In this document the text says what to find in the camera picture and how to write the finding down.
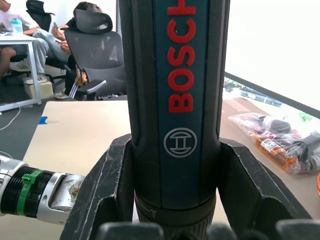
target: blue tape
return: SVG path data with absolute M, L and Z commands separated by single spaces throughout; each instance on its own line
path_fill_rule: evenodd
M 47 116 L 42 116 L 40 121 L 39 121 L 39 125 L 48 124 L 48 123 L 46 123 L 47 119 L 48 119 Z

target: white wall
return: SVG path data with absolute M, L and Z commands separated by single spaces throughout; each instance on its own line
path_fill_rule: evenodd
M 320 0 L 231 0 L 225 70 L 320 110 Z
M 44 2 L 44 10 L 47 13 L 53 13 L 53 22 L 58 26 L 64 25 L 73 17 L 73 11 L 81 0 L 42 0 Z M 10 3 L 19 4 L 22 8 L 26 8 L 25 0 L 8 0 Z M 88 0 L 93 4 L 97 4 L 104 13 L 108 14 L 113 22 L 113 31 L 116 31 L 116 0 Z

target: black mesh chair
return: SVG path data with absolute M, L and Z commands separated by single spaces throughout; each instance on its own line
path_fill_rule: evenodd
M 44 2 L 43 1 L 38 1 L 38 0 L 28 0 L 26 1 L 26 12 L 31 16 L 31 18 L 40 26 L 41 29 L 46 30 L 47 32 L 50 29 L 51 26 L 51 21 L 52 17 L 51 15 L 55 15 L 54 13 L 48 13 L 45 12 L 44 9 Z M 14 56 L 10 59 L 12 63 L 20 62 L 23 59 L 25 59 L 27 55 L 20 55 L 20 56 Z M 45 62 L 46 65 L 57 68 L 57 69 L 64 69 L 64 66 L 67 64 L 67 62 L 59 61 L 59 60 L 52 60 L 52 59 L 47 59 Z M 24 74 L 25 72 L 12 72 L 11 75 L 6 75 L 5 77 L 13 77 L 13 76 L 19 76 Z M 56 79 L 63 79 L 65 76 L 64 75 L 59 75 L 59 76 L 51 76 L 47 74 L 49 77 L 50 81 L 54 83 L 54 80 Z
M 65 29 L 65 38 L 78 68 L 89 83 L 77 90 L 92 101 L 101 96 L 126 92 L 122 39 L 109 15 L 76 10 L 76 27 Z

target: orange object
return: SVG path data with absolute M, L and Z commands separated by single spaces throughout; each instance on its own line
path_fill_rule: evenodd
M 298 163 L 296 156 L 287 156 L 287 151 L 268 136 L 260 136 L 253 131 L 249 131 L 248 135 L 253 137 L 258 149 L 280 165 L 282 169 L 287 170 Z
M 318 194 L 319 194 L 319 197 L 320 197 L 320 174 L 316 178 L 316 185 L 317 185 Z

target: white shoe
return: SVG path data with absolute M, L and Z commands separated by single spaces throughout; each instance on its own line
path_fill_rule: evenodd
M 54 96 L 54 98 L 60 99 L 60 100 L 68 99 L 68 98 L 69 98 L 69 96 L 65 94 L 65 91 L 56 93 L 56 94 L 54 94 L 53 96 Z
M 44 74 L 39 74 L 38 73 L 38 83 L 42 84 L 45 83 L 46 81 L 48 81 L 47 76 Z M 23 83 L 24 84 L 28 84 L 28 85 L 33 85 L 34 84 L 34 80 L 32 77 L 25 77 L 23 79 Z
M 10 65 L 10 69 L 13 71 L 17 71 L 17 72 L 30 72 L 31 71 L 30 64 L 25 60 L 22 60 L 17 64 Z

